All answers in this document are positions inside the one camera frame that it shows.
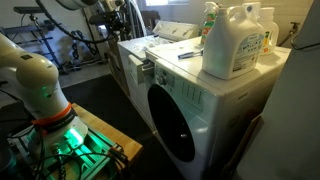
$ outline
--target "wooden table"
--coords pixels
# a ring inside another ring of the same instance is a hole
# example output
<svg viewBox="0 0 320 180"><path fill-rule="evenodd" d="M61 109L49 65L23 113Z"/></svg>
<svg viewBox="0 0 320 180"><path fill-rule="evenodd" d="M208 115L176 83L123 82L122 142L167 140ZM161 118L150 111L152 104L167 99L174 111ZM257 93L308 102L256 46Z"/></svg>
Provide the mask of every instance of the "wooden table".
<svg viewBox="0 0 320 180"><path fill-rule="evenodd" d="M76 111L78 116L83 120L83 122L86 123L89 127L92 127L93 129L109 138L114 143L117 143L123 147L124 154L128 156L128 165L132 164L132 162L142 152L142 145L135 140L131 139L119 130L102 121L100 118L83 109L81 106L72 104L72 107Z"/></svg>

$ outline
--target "laundry detergent bottle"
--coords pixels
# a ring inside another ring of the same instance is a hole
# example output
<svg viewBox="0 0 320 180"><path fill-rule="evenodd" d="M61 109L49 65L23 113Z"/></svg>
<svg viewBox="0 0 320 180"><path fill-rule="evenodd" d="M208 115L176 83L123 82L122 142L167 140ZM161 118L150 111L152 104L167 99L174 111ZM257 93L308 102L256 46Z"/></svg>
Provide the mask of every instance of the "laundry detergent bottle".
<svg viewBox="0 0 320 180"><path fill-rule="evenodd" d="M220 8L204 44L202 70L225 80L253 70L263 38L263 27L244 7Z"/></svg>
<svg viewBox="0 0 320 180"><path fill-rule="evenodd" d="M248 18L251 18L253 21L257 22L257 19L259 18L261 2L243 3L242 7L246 11Z"/></svg>
<svg viewBox="0 0 320 180"><path fill-rule="evenodd" d="M200 44L204 44L204 42L206 41L209 31L214 25L214 21L219 9L219 6L214 2L206 2L205 5L206 5L206 9L204 12L206 13L206 17L202 25Z"/></svg>
<svg viewBox="0 0 320 180"><path fill-rule="evenodd" d="M258 23L260 23L265 30L265 36L260 55L268 55L273 53L273 50L277 44L279 26L273 22L273 12L273 7L265 7L260 9Z"/></svg>

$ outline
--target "washing machine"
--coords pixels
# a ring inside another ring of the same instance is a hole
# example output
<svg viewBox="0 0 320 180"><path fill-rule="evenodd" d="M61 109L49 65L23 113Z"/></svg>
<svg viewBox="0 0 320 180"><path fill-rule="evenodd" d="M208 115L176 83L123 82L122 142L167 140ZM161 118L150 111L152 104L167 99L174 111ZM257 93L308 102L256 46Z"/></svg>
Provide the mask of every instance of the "washing machine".
<svg viewBox="0 0 320 180"><path fill-rule="evenodd" d="M150 35L118 42L130 92L129 99L151 131L154 131L155 127L149 111L145 82L153 82L154 63L146 58L145 51L160 44L170 44L196 37L198 25L159 21L153 32L157 36Z"/></svg>
<svg viewBox="0 0 320 180"><path fill-rule="evenodd" d="M155 63L148 103L156 136L184 178L214 179L262 111L290 50L277 48L251 72L225 81L201 70L201 56L177 58L193 42L196 52L198 39L148 50Z"/></svg>

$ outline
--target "front-load washer door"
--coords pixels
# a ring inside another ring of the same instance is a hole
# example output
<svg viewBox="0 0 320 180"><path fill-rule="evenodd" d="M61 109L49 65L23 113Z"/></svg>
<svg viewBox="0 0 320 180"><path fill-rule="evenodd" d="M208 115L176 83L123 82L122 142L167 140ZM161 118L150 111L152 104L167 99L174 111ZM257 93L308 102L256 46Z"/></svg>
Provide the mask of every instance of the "front-load washer door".
<svg viewBox="0 0 320 180"><path fill-rule="evenodd" d="M188 124L172 97L159 85L148 91L151 115L161 139L178 159L192 161L195 147Z"/></svg>

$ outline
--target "product label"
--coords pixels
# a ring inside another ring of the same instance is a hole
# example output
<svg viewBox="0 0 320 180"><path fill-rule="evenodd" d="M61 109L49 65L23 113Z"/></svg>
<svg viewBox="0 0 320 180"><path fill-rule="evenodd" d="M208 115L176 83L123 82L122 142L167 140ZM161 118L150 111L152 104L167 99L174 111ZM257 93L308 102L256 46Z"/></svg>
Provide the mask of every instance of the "product label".
<svg viewBox="0 0 320 180"><path fill-rule="evenodd" d="M270 40L271 40L271 32L266 31L263 39L263 45L262 45L262 52L267 53L269 52L269 47L270 47Z"/></svg>
<svg viewBox="0 0 320 180"><path fill-rule="evenodd" d="M256 33L246 37L240 43L233 65L233 72L255 65L262 47L263 38L262 34Z"/></svg>
<svg viewBox="0 0 320 180"><path fill-rule="evenodd" d="M215 19L214 14L207 15L206 23L202 27L201 44L204 44L206 42L207 35L214 24L214 19Z"/></svg>
<svg viewBox="0 0 320 180"><path fill-rule="evenodd" d="M204 44L206 42L206 38L207 38L207 35L210 31L210 29L212 28L214 24L214 21L211 21L211 22L207 22L203 28L202 28L202 33L201 33L201 43Z"/></svg>

